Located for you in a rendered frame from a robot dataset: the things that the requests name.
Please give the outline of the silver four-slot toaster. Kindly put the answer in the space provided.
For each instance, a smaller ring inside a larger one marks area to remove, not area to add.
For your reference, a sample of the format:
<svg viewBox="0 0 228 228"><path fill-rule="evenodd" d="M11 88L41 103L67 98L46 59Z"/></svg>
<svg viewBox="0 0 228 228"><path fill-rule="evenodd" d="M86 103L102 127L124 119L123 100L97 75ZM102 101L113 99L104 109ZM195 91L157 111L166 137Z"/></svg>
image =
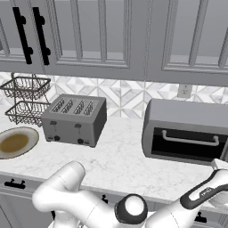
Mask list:
<svg viewBox="0 0 228 228"><path fill-rule="evenodd" d="M48 142L94 148L107 121L104 97L59 95L41 115Z"/></svg>

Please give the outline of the grey toaster oven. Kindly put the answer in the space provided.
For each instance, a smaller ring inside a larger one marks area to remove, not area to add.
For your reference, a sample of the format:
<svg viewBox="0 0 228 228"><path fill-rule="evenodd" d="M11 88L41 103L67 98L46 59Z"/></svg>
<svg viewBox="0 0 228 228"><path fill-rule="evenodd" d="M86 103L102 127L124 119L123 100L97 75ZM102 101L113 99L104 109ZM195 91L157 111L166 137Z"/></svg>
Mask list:
<svg viewBox="0 0 228 228"><path fill-rule="evenodd" d="M142 152L145 157L209 165L211 161L179 159L152 154L155 127L163 128L163 130L168 128L228 136L228 105L152 99L145 111L142 128ZM219 159L228 161L228 138Z"/></svg>

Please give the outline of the black toaster oven door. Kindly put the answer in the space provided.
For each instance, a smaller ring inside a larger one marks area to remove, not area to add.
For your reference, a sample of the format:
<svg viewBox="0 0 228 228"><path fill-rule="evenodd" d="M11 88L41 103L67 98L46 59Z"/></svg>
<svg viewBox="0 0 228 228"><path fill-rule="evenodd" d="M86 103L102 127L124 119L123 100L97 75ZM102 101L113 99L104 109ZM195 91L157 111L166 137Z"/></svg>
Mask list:
<svg viewBox="0 0 228 228"><path fill-rule="evenodd" d="M219 144L217 146L212 146L189 142L173 142L166 140L162 135L162 131L163 128L154 128L151 153L179 159L193 159L208 162L213 159L219 159L228 138L225 134L216 135L167 128L167 137L170 138L213 143L215 141L213 137L217 136Z"/></svg>

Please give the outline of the cream plate with brown centre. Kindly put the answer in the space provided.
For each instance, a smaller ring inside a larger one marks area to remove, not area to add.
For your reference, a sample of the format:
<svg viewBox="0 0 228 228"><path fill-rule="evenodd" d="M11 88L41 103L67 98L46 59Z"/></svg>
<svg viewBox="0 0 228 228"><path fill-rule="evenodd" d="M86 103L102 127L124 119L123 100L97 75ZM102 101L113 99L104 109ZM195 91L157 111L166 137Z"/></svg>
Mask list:
<svg viewBox="0 0 228 228"><path fill-rule="evenodd" d="M31 127L15 127L0 133L0 159L14 159L31 149L39 141L39 133Z"/></svg>

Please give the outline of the grey drawer front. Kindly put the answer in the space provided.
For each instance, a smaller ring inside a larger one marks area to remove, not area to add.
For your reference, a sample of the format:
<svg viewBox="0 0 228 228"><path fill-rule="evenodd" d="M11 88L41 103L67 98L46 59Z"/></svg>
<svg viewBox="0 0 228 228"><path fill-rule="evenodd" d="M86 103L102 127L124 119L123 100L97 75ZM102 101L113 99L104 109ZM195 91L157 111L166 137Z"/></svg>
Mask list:
<svg viewBox="0 0 228 228"><path fill-rule="evenodd" d="M14 182L16 183L21 183L21 181L24 180L26 188L22 190L22 189L16 189L16 188L4 186L4 182L10 182L11 179L14 179L15 180ZM37 187L44 181L45 179L43 178L26 176L26 175L15 175L15 174L2 172L0 173L0 193L6 194L6 195L20 196L22 198L30 199L34 191L37 189Z"/></svg>
<svg viewBox="0 0 228 228"><path fill-rule="evenodd" d="M164 206L169 205L172 202L173 201L155 201L149 203L149 211L157 211L159 209L162 209ZM201 217L206 217L207 222L203 223L199 221L194 221L191 228L228 228L228 210L215 208L209 206L209 203L206 203L200 208L200 213Z"/></svg>

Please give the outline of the white wall socket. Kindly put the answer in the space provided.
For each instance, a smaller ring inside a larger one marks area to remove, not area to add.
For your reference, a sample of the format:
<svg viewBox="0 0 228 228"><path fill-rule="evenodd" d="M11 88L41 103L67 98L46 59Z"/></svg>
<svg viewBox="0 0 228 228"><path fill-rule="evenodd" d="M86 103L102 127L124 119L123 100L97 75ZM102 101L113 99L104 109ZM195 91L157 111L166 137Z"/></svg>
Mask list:
<svg viewBox="0 0 228 228"><path fill-rule="evenodd" d="M178 87L177 97L189 99L191 97L191 90L192 90L192 85L181 84Z"/></svg>

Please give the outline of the grey wall cupboard door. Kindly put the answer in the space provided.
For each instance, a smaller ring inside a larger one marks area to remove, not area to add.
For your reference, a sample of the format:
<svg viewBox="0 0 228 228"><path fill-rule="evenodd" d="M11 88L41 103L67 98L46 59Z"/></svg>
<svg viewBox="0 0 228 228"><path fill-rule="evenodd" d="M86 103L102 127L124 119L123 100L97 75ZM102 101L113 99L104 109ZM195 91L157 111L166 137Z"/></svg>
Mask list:
<svg viewBox="0 0 228 228"><path fill-rule="evenodd" d="M27 21L24 29L28 45L33 49L30 65L26 63L22 50L13 7L19 7L20 14ZM35 74L44 72L30 0L0 0L0 71Z"/></svg>
<svg viewBox="0 0 228 228"><path fill-rule="evenodd" d="M228 0L152 0L146 79L228 86Z"/></svg>
<svg viewBox="0 0 228 228"><path fill-rule="evenodd" d="M28 0L47 75L143 80L148 0Z"/></svg>

